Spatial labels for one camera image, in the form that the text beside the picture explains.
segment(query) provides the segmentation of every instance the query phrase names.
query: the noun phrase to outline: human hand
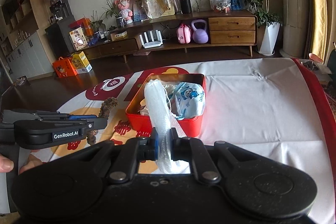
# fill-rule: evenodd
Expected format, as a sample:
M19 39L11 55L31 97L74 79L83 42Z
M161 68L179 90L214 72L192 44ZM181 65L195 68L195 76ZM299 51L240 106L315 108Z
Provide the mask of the human hand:
M42 164L42 161L40 159L36 158L32 154L29 154L27 164L20 168L19 174L33 167L39 166L41 164ZM8 173L12 171L13 168L14 168L14 163L8 158L5 158L4 156L0 155L0 173Z

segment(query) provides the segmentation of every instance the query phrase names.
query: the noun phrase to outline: orange gift bag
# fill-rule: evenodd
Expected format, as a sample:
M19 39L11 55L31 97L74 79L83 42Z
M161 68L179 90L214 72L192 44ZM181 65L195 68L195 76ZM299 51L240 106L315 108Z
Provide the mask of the orange gift bag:
M54 67L54 70L56 71L59 78L75 76L78 74L71 63L70 58L68 57L60 57L52 64L52 66Z

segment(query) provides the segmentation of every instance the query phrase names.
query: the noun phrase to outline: metal screw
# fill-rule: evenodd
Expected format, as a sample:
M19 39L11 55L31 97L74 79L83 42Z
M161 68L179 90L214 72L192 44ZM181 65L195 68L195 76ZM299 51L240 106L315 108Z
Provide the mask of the metal screw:
M168 184L169 181L166 179L160 179L160 184Z
M126 174L124 172L121 171L116 171L116 172L112 172L110 174L110 178L113 180L124 180L126 178Z
M160 185L160 183L158 183L157 181L151 181L150 185L157 187Z
M217 172L213 172L213 171L206 171L202 174L202 177L206 180L214 181L214 180L218 179L219 174Z

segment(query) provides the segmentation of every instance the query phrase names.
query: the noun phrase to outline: red plastic bin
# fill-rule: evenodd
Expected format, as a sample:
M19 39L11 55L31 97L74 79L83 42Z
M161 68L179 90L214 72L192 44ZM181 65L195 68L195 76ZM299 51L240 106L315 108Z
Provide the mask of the red plastic bin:
M143 116L138 114L140 102L144 99L145 84L150 80L159 79L164 82L188 82L200 84L204 92L206 93L206 81L203 74L191 73L191 74L151 74L147 77L146 81L142 84L130 104L126 109L126 116L132 126L132 128L138 132L151 132L152 124L149 116ZM178 121L183 131L188 137L194 138L200 134L203 115L194 117L192 119L183 119Z

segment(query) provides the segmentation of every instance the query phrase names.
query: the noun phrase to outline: white planter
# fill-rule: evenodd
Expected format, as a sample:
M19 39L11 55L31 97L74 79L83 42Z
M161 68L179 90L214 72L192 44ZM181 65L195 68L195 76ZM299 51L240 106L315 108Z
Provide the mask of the white planter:
M261 43L258 44L258 52L262 55L273 55L275 42L277 41L280 24L273 23L270 26L266 26L265 35Z

